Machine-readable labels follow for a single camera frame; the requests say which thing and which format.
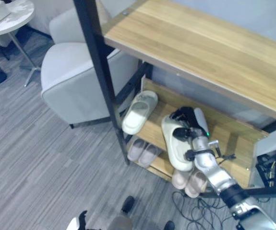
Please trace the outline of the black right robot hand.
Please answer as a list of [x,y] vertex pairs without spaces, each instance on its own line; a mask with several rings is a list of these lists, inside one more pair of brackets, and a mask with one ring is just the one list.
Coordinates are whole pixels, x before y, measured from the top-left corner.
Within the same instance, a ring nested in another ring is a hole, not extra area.
[[184,106],[173,112],[169,118],[180,122],[181,127],[173,131],[173,137],[180,141],[210,136],[205,116],[200,108]]

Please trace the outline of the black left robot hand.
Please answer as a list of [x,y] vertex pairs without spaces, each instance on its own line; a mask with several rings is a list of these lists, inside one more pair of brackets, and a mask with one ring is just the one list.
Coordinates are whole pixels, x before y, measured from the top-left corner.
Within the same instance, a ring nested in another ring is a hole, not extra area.
[[70,223],[68,224],[66,230],[85,230],[85,216],[87,211],[83,211],[80,213],[78,217],[74,217]]

